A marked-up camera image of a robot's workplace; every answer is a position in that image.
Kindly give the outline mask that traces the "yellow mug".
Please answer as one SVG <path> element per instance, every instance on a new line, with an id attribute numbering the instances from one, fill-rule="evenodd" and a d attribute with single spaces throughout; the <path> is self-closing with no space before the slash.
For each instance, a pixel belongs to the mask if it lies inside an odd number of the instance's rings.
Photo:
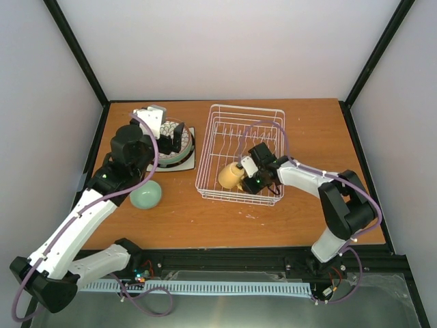
<path id="1" fill-rule="evenodd" d="M 226 165 L 218 174 L 218 183 L 224 189 L 238 188 L 242 190 L 242 180 L 245 171 L 238 165 L 238 162 L 232 162 Z"/>

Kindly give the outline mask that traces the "white wire dish rack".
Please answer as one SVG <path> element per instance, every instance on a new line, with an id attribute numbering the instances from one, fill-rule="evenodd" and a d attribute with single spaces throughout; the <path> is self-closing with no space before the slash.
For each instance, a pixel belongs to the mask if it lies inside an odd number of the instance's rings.
<path id="1" fill-rule="evenodd" d="M 226 165 L 247 156 L 257 144 L 264 142 L 277 157 L 284 154 L 283 133 L 273 123 L 285 128 L 285 112 L 220 104 L 210 107 L 195 181 L 202 198 L 263 206 L 274 206 L 282 199 L 283 187 L 265 188 L 250 195 L 236 187 L 226 189 L 218 182 Z"/>

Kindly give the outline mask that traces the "green celadon bowl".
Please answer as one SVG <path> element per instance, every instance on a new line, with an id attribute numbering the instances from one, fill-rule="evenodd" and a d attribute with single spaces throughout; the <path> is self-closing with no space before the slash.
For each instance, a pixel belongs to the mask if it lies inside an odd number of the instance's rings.
<path id="1" fill-rule="evenodd" d="M 150 180 L 130 193 L 130 203 L 141 210 L 148 210 L 159 204 L 162 195 L 161 186 Z"/>

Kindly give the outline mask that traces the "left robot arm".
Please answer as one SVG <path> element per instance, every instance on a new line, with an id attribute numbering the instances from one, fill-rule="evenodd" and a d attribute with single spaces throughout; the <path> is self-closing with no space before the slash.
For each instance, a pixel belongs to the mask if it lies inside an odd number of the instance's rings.
<path id="1" fill-rule="evenodd" d="M 184 124 L 175 136 L 161 133 L 140 119 L 120 127 L 111 140 L 111 151 L 72 212 L 51 237 L 28 257 L 17 256 L 10 270 L 20 288 L 43 308 L 57 313 L 66 308 L 76 293 L 110 273 L 134 275 L 142 270 L 142 250 L 126 238 L 80 260 L 76 255 L 96 228 L 153 175 L 160 154 L 181 148 Z"/>

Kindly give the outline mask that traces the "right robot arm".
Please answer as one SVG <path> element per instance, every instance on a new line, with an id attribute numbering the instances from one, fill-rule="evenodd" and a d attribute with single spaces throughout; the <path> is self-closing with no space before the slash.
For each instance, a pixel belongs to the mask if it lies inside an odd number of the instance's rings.
<path id="1" fill-rule="evenodd" d="M 289 156 L 276 157 L 265 143 L 249 150 L 236 164 L 244 171 L 241 189 L 258 194 L 263 189 L 279 194 L 281 185 L 294 187 L 320 200 L 326 228 L 311 246 L 319 263 L 327 263 L 344 253 L 346 246 L 370 229 L 382 213 L 367 194 L 357 174 L 351 170 L 326 172 L 304 165 Z"/>

